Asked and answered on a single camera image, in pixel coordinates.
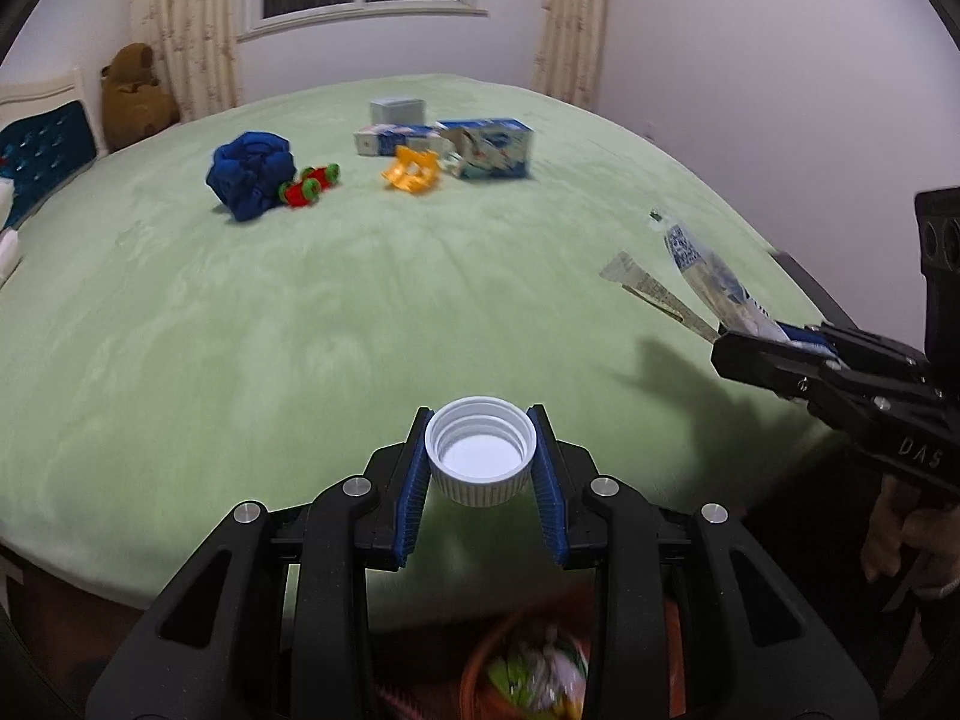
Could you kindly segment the person's right hand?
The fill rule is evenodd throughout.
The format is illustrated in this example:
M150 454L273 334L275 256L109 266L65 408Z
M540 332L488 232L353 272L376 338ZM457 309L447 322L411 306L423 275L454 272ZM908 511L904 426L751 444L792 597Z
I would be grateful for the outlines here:
M908 486L893 476L882 479L882 488L869 518L862 544L861 564L867 580L895 577L905 550L918 550L928 562L919 571L914 591L926 598L946 598L958 589L958 509L900 511Z

